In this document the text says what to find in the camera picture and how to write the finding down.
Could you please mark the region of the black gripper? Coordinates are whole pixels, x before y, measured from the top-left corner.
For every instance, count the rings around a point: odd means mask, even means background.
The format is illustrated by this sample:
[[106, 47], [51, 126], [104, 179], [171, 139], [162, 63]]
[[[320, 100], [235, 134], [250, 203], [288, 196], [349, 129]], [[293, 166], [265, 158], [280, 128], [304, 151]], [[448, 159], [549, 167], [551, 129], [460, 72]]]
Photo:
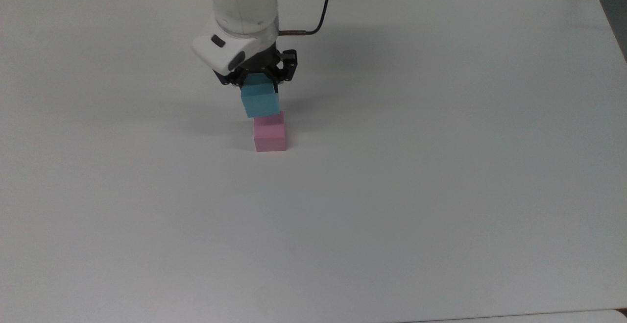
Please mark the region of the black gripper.
[[298, 53], [295, 49], [280, 52], [277, 48], [268, 48], [245, 59], [233, 72], [222, 75], [214, 71], [222, 85], [242, 87], [247, 73], [272, 73], [275, 93], [279, 92], [280, 84], [291, 82], [298, 67]]

